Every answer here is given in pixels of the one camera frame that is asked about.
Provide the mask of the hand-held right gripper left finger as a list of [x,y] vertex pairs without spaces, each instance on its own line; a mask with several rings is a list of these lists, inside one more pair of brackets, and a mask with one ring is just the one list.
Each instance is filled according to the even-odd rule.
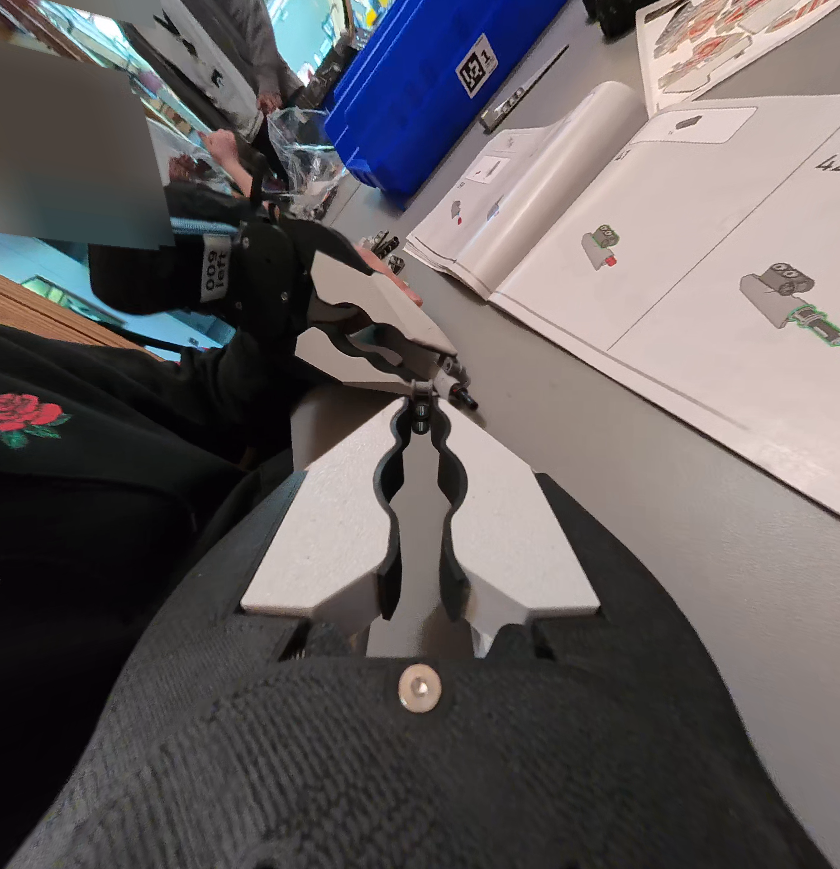
[[391,401],[306,469],[272,542],[240,601],[250,614],[310,621],[374,621],[378,578],[398,532],[379,467],[401,436],[407,408]]

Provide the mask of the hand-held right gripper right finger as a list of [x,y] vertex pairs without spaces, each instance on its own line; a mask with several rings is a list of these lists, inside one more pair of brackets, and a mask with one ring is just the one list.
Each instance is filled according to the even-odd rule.
[[441,602],[484,658],[507,625],[594,616],[600,602],[534,471],[446,403],[432,412],[437,486],[448,501]]

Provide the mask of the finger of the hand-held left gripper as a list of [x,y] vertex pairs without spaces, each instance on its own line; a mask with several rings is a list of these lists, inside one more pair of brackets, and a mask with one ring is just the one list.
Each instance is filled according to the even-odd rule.
[[434,320],[395,281],[381,271],[371,274],[317,251],[310,267],[313,291],[308,308],[310,325],[332,326],[348,334],[348,326],[386,327],[405,342],[440,355],[455,357],[457,348]]
[[397,396],[433,395],[441,373],[443,332],[435,325],[373,324],[346,334],[333,324],[306,329],[296,339],[295,356],[349,387]]

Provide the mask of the grey curved toy piece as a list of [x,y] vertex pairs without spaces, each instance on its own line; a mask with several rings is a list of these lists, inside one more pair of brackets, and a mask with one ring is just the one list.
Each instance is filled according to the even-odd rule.
[[432,382],[436,394],[450,404],[471,413],[479,409],[478,402],[469,392],[468,370],[457,356],[441,354],[438,357]]

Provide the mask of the person's left forearm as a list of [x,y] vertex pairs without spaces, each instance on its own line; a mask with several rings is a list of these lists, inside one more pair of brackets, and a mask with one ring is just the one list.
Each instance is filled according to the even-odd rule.
[[148,417],[213,453],[290,440],[292,412],[308,388],[282,354],[242,331],[221,347],[185,347],[177,361],[142,354],[125,374]]

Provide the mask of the grey desk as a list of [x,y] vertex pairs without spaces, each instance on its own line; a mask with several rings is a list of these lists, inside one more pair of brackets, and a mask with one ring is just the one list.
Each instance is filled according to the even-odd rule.
[[[509,118],[550,124],[601,81],[643,91],[634,34],[604,42],[582,2],[568,3],[502,86],[568,51]],[[840,7],[707,96],[840,93]],[[484,144],[472,124],[409,208],[344,178],[325,223],[353,241],[404,240]],[[725,679],[753,744],[805,828],[840,867],[840,520],[474,294],[409,258],[403,277],[456,344],[481,423],[547,473],[653,572],[688,616]],[[295,411],[298,466],[375,414],[385,396],[325,387]],[[434,614],[447,501],[437,453],[412,441],[393,501],[404,529],[403,594],[371,626],[368,653],[465,656],[467,628]]]

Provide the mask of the person's left hand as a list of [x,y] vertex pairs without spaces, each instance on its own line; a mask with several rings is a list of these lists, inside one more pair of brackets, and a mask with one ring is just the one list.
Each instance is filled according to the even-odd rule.
[[362,258],[364,263],[371,269],[383,274],[391,282],[395,284],[418,308],[422,307],[423,300],[416,294],[412,288],[398,275],[392,272],[391,268],[382,262],[371,250],[360,245],[354,245],[354,249]]

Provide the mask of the clear plastic bag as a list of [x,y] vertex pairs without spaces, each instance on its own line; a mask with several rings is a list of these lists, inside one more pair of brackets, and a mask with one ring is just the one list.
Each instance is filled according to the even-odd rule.
[[328,113],[288,107],[268,116],[270,142],[288,178],[288,212],[321,221],[347,170],[325,129]]

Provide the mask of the blue plastic bin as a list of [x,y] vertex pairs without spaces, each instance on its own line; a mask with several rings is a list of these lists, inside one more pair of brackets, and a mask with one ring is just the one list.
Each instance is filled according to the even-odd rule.
[[394,2],[325,121],[344,168],[391,201],[410,201],[563,6]]

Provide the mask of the wooden table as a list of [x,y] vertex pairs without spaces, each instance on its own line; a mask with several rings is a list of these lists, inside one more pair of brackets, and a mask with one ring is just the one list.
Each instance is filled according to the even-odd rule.
[[159,353],[141,348],[106,327],[61,308],[55,302],[37,296],[1,275],[0,325],[62,342],[134,349],[152,358],[162,358]]

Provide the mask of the black rose print top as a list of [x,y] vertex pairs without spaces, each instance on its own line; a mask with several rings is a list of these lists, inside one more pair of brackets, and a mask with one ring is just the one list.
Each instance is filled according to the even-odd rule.
[[0,325],[0,867],[165,597],[291,472],[291,438],[213,453],[148,417],[142,354]]

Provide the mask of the open instruction booklet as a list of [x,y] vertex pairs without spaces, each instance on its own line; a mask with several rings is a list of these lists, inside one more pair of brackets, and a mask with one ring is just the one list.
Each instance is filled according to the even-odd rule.
[[404,250],[840,516],[840,94],[648,117],[603,82]]

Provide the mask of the dark toy part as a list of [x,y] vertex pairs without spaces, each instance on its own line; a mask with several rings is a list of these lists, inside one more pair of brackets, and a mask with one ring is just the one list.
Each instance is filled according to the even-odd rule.
[[635,28],[636,14],[653,1],[582,1],[590,22],[598,24],[608,41],[616,40]]

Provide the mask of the toy sticker sheet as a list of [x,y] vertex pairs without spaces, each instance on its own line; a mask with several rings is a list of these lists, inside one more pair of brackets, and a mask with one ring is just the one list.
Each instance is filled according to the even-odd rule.
[[648,116],[707,93],[840,6],[840,1],[656,2],[636,12]]

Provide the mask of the black toy chassis frame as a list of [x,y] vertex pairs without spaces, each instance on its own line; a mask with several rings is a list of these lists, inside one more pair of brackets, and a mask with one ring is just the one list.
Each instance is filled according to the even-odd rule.
[[523,102],[525,97],[531,93],[535,86],[541,81],[544,76],[553,68],[559,59],[568,51],[569,45],[566,44],[562,49],[549,59],[545,65],[534,72],[523,84],[516,87],[510,95],[498,103],[496,106],[486,110],[479,118],[479,124],[485,135],[491,136],[495,133],[501,124],[513,113],[515,108]]

